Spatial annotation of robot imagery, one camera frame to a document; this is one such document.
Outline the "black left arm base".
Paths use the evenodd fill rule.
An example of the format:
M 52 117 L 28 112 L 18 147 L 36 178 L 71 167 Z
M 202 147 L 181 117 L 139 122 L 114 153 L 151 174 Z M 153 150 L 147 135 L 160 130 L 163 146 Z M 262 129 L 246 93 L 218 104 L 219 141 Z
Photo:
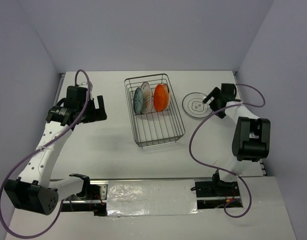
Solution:
M 107 214 L 108 184 L 91 184 L 86 197 L 71 195 L 66 198 L 61 207 L 63 213 L 90 212 L 97 217 Z

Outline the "orange bowl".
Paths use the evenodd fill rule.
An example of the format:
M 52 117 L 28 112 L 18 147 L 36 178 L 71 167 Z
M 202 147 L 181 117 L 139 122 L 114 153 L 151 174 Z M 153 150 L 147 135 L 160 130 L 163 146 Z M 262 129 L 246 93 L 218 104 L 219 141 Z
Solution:
M 165 102 L 165 91 L 162 83 L 156 86 L 153 95 L 153 105 L 157 112 L 163 111 L 164 102 Z

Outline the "blue patterned plate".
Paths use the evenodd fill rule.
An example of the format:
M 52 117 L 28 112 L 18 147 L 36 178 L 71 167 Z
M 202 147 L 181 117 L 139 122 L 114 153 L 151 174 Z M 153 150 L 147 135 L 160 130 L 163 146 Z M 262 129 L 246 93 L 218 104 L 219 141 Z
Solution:
M 144 104 L 144 95 L 140 87 L 135 90 L 133 96 L 133 109 L 136 115 L 140 115 Z

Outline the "cream plate black flower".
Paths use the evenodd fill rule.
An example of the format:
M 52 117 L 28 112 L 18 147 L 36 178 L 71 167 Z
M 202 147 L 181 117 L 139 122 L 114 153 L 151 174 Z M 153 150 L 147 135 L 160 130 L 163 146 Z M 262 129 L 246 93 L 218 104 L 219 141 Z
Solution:
M 165 111 L 168 108 L 169 103 L 170 103 L 170 89 L 169 89 L 168 84 L 166 83 L 163 83 L 162 86 L 164 88 L 164 96 L 165 96 L 162 110 Z

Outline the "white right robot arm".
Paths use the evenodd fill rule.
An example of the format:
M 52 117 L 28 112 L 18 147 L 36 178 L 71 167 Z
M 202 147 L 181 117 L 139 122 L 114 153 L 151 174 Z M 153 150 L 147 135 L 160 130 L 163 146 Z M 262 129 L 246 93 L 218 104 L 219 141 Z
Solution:
M 222 170 L 216 170 L 212 176 L 211 190 L 217 196 L 232 188 L 238 176 L 253 163 L 267 158 L 270 151 L 270 120 L 253 114 L 247 109 L 247 103 L 236 98 L 237 94 L 235 84 L 223 83 L 202 101 L 217 117 L 228 117 L 235 124 L 232 155 Z

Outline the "white plate red sunburst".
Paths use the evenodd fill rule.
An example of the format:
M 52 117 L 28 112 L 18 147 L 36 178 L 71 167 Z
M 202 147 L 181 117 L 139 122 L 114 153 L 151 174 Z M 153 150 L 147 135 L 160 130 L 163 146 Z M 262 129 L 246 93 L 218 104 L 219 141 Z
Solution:
M 143 82 L 140 87 L 143 95 L 143 104 L 141 109 L 141 114 L 146 114 L 150 108 L 152 101 L 152 91 L 149 83 L 147 81 Z

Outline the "white plate grey flower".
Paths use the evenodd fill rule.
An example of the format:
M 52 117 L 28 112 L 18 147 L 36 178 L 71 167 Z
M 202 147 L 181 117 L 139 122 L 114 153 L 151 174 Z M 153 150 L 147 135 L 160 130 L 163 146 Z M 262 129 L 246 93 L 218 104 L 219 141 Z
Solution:
M 182 109 L 192 118 L 204 119 L 212 113 L 209 105 L 203 103 L 206 97 L 207 96 L 201 92 L 189 93 L 182 100 Z

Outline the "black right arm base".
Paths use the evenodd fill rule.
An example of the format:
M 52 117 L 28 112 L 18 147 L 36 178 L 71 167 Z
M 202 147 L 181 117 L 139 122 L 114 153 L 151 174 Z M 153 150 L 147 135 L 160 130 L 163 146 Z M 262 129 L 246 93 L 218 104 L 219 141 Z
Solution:
M 196 181 L 190 188 L 196 194 L 197 208 L 205 209 L 223 209 L 226 203 L 231 203 L 228 208 L 242 208 L 240 200 L 240 191 L 237 183 L 233 188 L 216 188 L 211 180 Z

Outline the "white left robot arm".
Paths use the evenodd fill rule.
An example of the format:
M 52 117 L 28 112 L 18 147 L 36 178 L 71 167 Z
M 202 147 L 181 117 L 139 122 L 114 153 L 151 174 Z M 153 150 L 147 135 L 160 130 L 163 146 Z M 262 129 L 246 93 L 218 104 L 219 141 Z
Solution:
M 51 182 L 56 161 L 75 126 L 107 119 L 104 99 L 97 96 L 99 107 L 92 97 L 93 85 L 84 82 L 69 86 L 66 96 L 59 100 L 47 114 L 43 135 L 17 179 L 7 180 L 4 191 L 16 209 L 50 215 L 58 202 L 75 195 L 87 199 L 92 192 L 90 178 L 72 173 L 68 177 Z

